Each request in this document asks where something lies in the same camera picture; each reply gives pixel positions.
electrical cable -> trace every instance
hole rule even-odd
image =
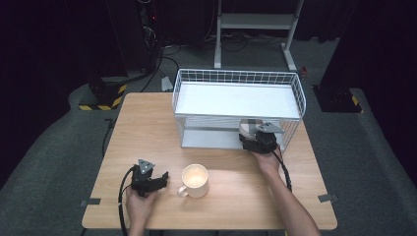
[[[159,75],[160,75],[160,76],[162,76],[162,77],[166,77],[166,76],[165,76],[165,74],[164,74],[164,73],[163,73],[160,69],[159,69],[159,70],[157,70],[157,72],[159,73]]]
[[[149,27],[144,27],[144,31],[146,32],[146,35],[145,35],[145,43],[147,44],[148,49],[151,49],[155,45],[155,42],[156,42],[156,34],[153,31],[153,29],[151,29]],[[152,45],[149,45],[150,37],[152,35],[153,35]]]
[[[244,42],[244,44],[243,44],[242,47],[240,47],[238,49],[229,49],[229,48],[227,48],[227,47],[224,46],[224,43],[221,43],[221,49],[224,49],[225,51],[228,51],[228,52],[238,52],[238,51],[241,51],[241,50],[243,50],[248,45],[248,40],[245,37],[243,37],[243,38],[244,38],[244,40],[238,41],[238,42],[229,41],[229,42],[232,42],[232,43],[241,43],[241,42]]]
[[[205,42],[212,41],[213,39],[216,39],[215,35],[211,35],[209,38],[206,38]]]
[[[209,51],[215,49],[215,42],[211,42],[210,40],[205,41],[202,50]]]
[[[124,86],[124,85],[126,85],[128,83],[131,83],[131,82],[134,82],[134,81],[138,81],[138,80],[144,79],[144,78],[148,77],[152,72],[153,72],[153,70],[149,70],[149,71],[147,71],[146,73],[144,73],[144,74],[142,74],[140,76],[137,76],[135,78],[132,78],[132,79],[129,79],[129,80],[126,80],[126,81],[119,82],[115,86]]]
[[[248,44],[249,45],[274,45],[274,44],[277,44],[277,43],[280,43],[282,40],[284,40],[286,37],[271,37],[270,39],[268,39],[268,40],[266,40],[266,41],[264,41],[264,42],[255,42],[255,41],[253,41],[253,42],[251,42],[251,40],[253,40],[253,39],[258,39],[259,37],[252,37],[252,38],[249,38],[248,39]]]
[[[113,122],[113,119],[104,119],[104,121],[108,121],[108,126],[107,126],[107,132],[104,135],[103,144],[101,146],[101,153],[103,157],[105,154],[105,150],[104,150],[105,141],[107,140],[107,136],[110,133],[110,130],[114,128],[114,125],[116,124],[117,119],[115,119],[114,122]]]
[[[126,188],[123,189],[123,186],[125,185],[125,181],[126,178],[128,177],[128,175],[135,169],[135,166],[133,166],[132,168],[130,168],[128,170],[128,172],[126,172],[125,176],[123,177],[122,183],[120,185],[120,190],[119,190],[119,197],[117,199],[117,204],[119,206],[119,219],[120,219],[120,226],[122,228],[122,232],[123,235],[128,236],[128,231],[126,229],[126,225],[125,225],[125,218],[123,216],[123,192],[126,190]]]
[[[83,231],[81,232],[80,236],[84,236],[87,232],[87,229],[83,227]]]
[[[164,56],[170,56],[170,55],[174,55],[175,53],[178,53],[179,51],[181,51],[183,46],[187,46],[187,45],[170,45],[170,46],[164,46],[163,49],[166,48],[171,48],[171,47],[178,47],[178,50],[171,52],[171,53],[167,53],[167,54],[163,54]]]
[[[163,59],[168,59],[168,60],[170,60],[170,61],[172,61],[173,63],[175,63],[175,66],[177,67],[177,70],[176,70],[176,72],[175,72],[175,79],[174,79],[174,85],[175,85],[175,83],[177,82],[177,75],[178,75],[178,71],[180,70],[180,66],[178,65],[178,63],[177,63],[177,61],[175,61],[174,59],[172,59],[172,58],[170,58],[170,57],[164,57],[164,56],[162,56],[162,58]]]
[[[211,32],[211,28],[212,28],[212,23],[214,22],[214,15],[215,15],[215,0],[212,0],[212,14],[211,14],[211,22],[209,24],[209,28],[208,28],[208,33],[205,36],[205,40],[206,38],[209,36],[209,33]]]
[[[160,63],[161,62],[162,62],[162,58],[159,57],[159,62],[157,64],[157,66],[156,66],[156,69],[154,70],[154,72],[153,72],[152,76],[150,77],[150,79],[148,80],[147,84],[142,88],[142,90],[140,92],[143,92],[147,88],[147,86],[149,85],[150,81],[153,79],[153,77],[156,75],[157,71],[159,70]]]
[[[284,175],[285,175],[286,186],[287,186],[288,190],[290,192],[292,192],[291,179],[289,178],[288,169],[286,168],[286,166],[284,164],[284,160],[282,159],[282,153],[281,153],[280,146],[278,145],[279,153],[281,154],[281,157],[279,157],[275,153],[275,151],[268,146],[267,142],[263,138],[259,137],[259,139],[262,141],[262,143],[264,143],[265,147],[267,147],[269,149],[269,151],[272,152],[272,154],[276,157],[276,159],[278,160],[278,162],[281,164],[281,168],[284,171]]]

yellow black hazard tape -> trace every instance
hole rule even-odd
[[[357,107],[357,108],[359,108],[359,109],[361,109],[361,112],[360,113],[364,113],[364,110],[361,108],[361,106],[359,105],[359,100],[356,98],[356,96],[355,95],[352,95],[352,101],[353,101],[353,104]]]
[[[120,87],[115,94],[115,97],[112,102],[107,104],[100,104],[99,102],[92,102],[92,103],[80,103],[79,107],[81,110],[113,110],[118,107],[120,102],[122,101],[123,93],[126,90],[126,85]]]

black cable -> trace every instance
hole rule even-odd
[[[210,42],[210,41],[207,41],[203,45],[203,48],[202,48],[203,51],[209,51],[209,50],[212,50],[212,49],[215,49],[215,42]]]
[[[83,227],[83,231],[81,232],[80,236],[84,236],[86,234],[86,232],[87,232],[87,229]]]
[[[238,52],[238,51],[241,51],[241,50],[243,50],[248,45],[248,40],[245,37],[242,37],[242,39],[243,40],[236,41],[236,42],[231,41],[230,39],[228,40],[231,43],[241,43],[241,42],[243,42],[243,46],[241,46],[238,49],[229,49],[229,48],[227,48],[227,47],[224,46],[224,43],[221,44],[221,49],[224,49],[225,51],[228,51],[228,52]]]
[[[128,170],[128,172],[126,172],[125,176],[123,177],[122,183],[120,185],[120,190],[119,190],[119,198],[117,200],[117,203],[118,203],[118,206],[119,206],[120,226],[122,228],[123,235],[125,235],[125,236],[128,236],[128,231],[126,229],[125,218],[123,216],[123,192],[126,190],[127,187],[125,189],[123,189],[123,186],[125,185],[126,178],[130,174],[130,172],[132,172],[134,170],[134,168],[135,168],[135,166],[130,168]]]
[[[117,119],[115,119],[114,122],[113,122],[113,119],[104,119],[104,121],[108,121],[108,126],[107,126],[107,132],[104,135],[103,144],[101,146],[101,154],[103,157],[105,154],[105,150],[104,150],[105,141],[107,140],[107,136],[110,133],[110,130],[114,128],[114,125],[116,124]]]
[[[163,54],[164,56],[170,56],[170,55],[174,55],[175,53],[178,53],[179,51],[181,51],[181,49],[182,49],[182,46],[181,45],[173,45],[173,46],[171,46],[171,47],[178,47],[178,50],[176,50],[176,51],[174,51],[174,52],[171,52],[171,53],[166,53],[166,54]]]
[[[273,150],[272,150],[272,154],[278,159],[279,163],[281,164],[282,170],[284,171],[285,182],[286,182],[287,188],[289,189],[289,191],[292,192],[291,179],[289,178],[288,169],[284,165],[284,161],[280,159],[279,156]]]
[[[160,75],[160,76],[162,76],[162,77],[166,77],[166,76],[165,76],[165,74],[164,74],[164,73],[163,73],[160,69],[159,69],[159,70],[157,70],[157,72],[159,73],[159,75]]]
[[[282,153],[281,153],[281,150],[280,150],[280,146],[278,145],[279,153],[281,154],[281,158],[279,158],[279,156],[275,153],[275,151],[268,146],[267,142],[262,137],[259,137],[259,139],[264,143],[265,147],[267,147],[269,149],[269,151],[272,152],[272,154],[276,157],[276,159],[281,164],[281,168],[284,171],[284,175],[285,175],[286,186],[287,186],[288,190],[290,192],[292,192],[291,179],[289,178],[288,169],[286,168],[286,166],[284,164],[284,160],[282,159]]]
[[[172,59],[172,58],[170,58],[170,57],[165,57],[165,56],[162,56],[162,58],[163,59],[167,59],[167,60],[170,60],[170,61],[172,61],[173,63],[175,63],[175,66],[177,67],[177,71],[175,72],[175,81],[177,80],[177,73],[178,73],[178,71],[180,70],[180,66],[178,65],[178,62],[177,61],[175,61],[174,59]]]
[[[251,42],[251,40],[253,40],[254,38],[249,38],[248,39],[248,44],[249,45],[259,45],[259,46],[264,46],[264,45],[274,45],[274,44],[277,44],[277,43],[280,43],[281,41],[283,41],[284,39],[285,39],[286,37],[282,37],[282,38],[280,38],[279,40],[277,40],[277,41],[274,41],[275,39],[277,39],[277,37],[271,37],[270,39],[268,39],[268,40],[266,40],[266,41],[263,41],[263,42],[255,42],[255,41],[253,41],[253,42]]]
[[[152,72],[154,72],[154,70],[149,70],[149,71],[147,71],[146,73],[144,73],[142,75],[136,76],[136,77],[131,78],[131,79],[126,80],[126,81],[119,82],[119,83],[116,84],[116,86],[124,86],[124,85],[126,85],[128,83],[135,82],[135,81],[139,81],[141,79],[144,79],[144,78],[148,77]]]
[[[212,25],[213,25],[213,22],[214,22],[214,15],[215,15],[215,1],[213,0],[213,1],[212,1],[212,14],[211,14],[211,21],[210,21],[210,24],[209,24],[208,33],[207,33],[207,34],[206,34],[206,36],[205,36],[205,40],[206,40],[206,38],[208,38],[209,33],[211,32]]]
[[[143,92],[143,91],[147,88],[147,86],[149,85],[150,81],[151,81],[151,80],[153,79],[153,77],[156,75],[157,71],[159,70],[160,63],[161,63],[161,62],[162,62],[162,58],[160,57],[160,58],[159,58],[159,62],[158,62],[158,64],[157,64],[157,66],[156,66],[156,69],[154,70],[154,72],[153,72],[152,76],[150,77],[150,79],[148,80],[147,84],[146,84],[146,85],[142,88],[141,92]]]

hand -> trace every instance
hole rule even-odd
[[[279,145],[274,150],[274,152],[282,159],[282,154]],[[268,154],[259,154],[257,152],[251,151],[252,155],[257,158],[261,172],[264,175],[277,173],[279,170],[279,161],[276,159],[275,155],[272,152]]]
[[[144,233],[156,196],[157,191],[150,193],[147,198],[142,198],[130,186],[126,189],[126,209],[131,221],[129,235]]]

white wire rack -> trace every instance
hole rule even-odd
[[[183,148],[242,148],[242,119],[261,119],[284,130],[285,150],[304,116],[298,75],[280,72],[181,69],[172,108]]]

